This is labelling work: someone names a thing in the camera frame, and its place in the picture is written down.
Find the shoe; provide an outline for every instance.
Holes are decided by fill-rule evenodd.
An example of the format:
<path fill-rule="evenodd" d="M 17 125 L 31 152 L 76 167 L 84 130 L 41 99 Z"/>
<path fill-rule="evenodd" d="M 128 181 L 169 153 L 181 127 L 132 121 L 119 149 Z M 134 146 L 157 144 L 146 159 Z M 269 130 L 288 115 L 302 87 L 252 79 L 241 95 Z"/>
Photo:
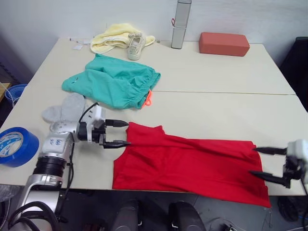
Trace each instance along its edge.
<path fill-rule="evenodd" d="M 128 58 L 138 60 L 145 45 L 145 37 L 142 33 L 129 34 L 128 37 L 131 39 L 128 47 Z"/>

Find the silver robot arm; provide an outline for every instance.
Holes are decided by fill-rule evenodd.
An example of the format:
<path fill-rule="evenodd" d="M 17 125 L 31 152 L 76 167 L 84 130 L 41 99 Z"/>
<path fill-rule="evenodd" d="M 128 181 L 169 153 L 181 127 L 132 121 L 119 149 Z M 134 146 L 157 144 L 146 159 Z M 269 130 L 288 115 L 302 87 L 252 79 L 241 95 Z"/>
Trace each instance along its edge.
<path fill-rule="evenodd" d="M 107 126 L 124 127 L 128 126 L 128 123 L 105 119 L 104 109 L 97 103 L 89 107 L 78 122 L 58 121 L 51 124 L 50 133 L 38 156 L 36 168 L 23 189 L 16 214 L 13 214 L 8 221 L 9 230 L 32 231 L 38 228 L 39 231 L 58 231 L 58 220 L 61 218 L 60 213 L 73 174 L 69 171 L 69 182 L 63 194 L 60 193 L 63 172 L 67 164 L 73 169 L 72 155 L 75 142 L 95 142 L 104 148 L 129 145 L 126 141 L 107 142 L 105 132 Z M 28 219 L 36 227 L 31 227 L 32 224 L 29 224 Z"/>
<path fill-rule="evenodd" d="M 308 195 L 305 184 L 308 184 L 308 141 L 296 140 L 288 143 L 287 148 L 258 147 L 256 151 L 270 155 L 285 155 L 282 177 L 273 176 L 270 173 L 251 171 L 255 176 L 286 188 L 291 187 L 291 180 L 301 180 L 305 194 Z"/>

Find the red foam block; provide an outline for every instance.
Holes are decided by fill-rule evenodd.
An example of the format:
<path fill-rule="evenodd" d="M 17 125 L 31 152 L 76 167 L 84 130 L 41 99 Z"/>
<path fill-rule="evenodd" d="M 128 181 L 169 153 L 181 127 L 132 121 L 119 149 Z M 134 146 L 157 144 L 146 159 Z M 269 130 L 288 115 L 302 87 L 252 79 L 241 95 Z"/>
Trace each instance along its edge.
<path fill-rule="evenodd" d="M 202 32 L 200 53 L 244 56 L 250 46 L 245 35 Z"/>

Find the tape roll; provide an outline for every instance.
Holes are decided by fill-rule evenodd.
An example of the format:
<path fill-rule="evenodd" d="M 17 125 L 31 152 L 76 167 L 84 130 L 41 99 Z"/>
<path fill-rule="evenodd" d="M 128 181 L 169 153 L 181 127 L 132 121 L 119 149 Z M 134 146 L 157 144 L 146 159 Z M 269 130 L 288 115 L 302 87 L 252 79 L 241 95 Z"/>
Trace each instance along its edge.
<path fill-rule="evenodd" d="M 37 152 L 39 140 L 24 128 L 15 127 L 0 133 L 0 164 L 18 167 Z"/>

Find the red shirt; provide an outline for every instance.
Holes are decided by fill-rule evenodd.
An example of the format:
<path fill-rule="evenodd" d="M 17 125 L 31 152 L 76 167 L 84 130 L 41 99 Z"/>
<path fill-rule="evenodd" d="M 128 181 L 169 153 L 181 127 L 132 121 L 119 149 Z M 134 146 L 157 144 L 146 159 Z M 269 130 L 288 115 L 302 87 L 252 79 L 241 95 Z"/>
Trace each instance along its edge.
<path fill-rule="evenodd" d="M 131 145 L 114 162 L 114 189 L 193 192 L 270 207 L 251 141 L 193 140 L 166 135 L 162 126 L 130 123 Z"/>

